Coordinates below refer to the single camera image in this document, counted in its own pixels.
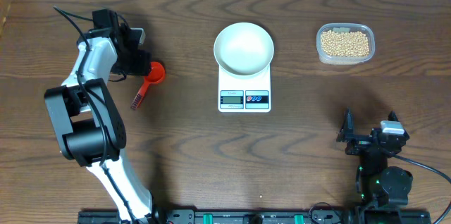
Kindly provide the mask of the red plastic measuring scoop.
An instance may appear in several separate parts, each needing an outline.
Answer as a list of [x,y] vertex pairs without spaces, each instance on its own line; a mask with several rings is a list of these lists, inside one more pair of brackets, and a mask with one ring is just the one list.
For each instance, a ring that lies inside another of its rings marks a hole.
[[140,106],[150,85],[162,83],[166,77],[166,69],[162,63],[152,61],[150,64],[150,69],[150,73],[143,77],[144,82],[133,99],[130,107],[132,110],[136,110]]

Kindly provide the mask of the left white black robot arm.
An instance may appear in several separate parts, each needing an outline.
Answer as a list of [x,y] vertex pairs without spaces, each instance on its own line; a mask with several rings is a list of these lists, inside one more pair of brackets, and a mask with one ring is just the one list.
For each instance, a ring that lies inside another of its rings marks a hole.
[[120,223],[158,223],[151,192],[132,168],[124,122],[108,91],[111,74],[146,76],[151,55],[139,46],[145,32],[110,9],[93,11],[92,29],[77,40],[78,58],[61,86],[44,101],[63,156],[97,177],[118,208]]

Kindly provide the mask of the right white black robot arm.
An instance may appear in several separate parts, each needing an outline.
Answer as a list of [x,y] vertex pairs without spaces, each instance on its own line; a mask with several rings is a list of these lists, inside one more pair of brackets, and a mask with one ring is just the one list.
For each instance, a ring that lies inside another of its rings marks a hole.
[[408,139],[393,111],[367,135],[354,132],[352,113],[349,109],[345,111],[336,141],[347,144],[347,155],[359,157],[356,189],[362,203],[354,210],[356,223],[405,222],[402,207],[408,204],[413,175],[403,168],[389,166],[388,159],[400,153]]

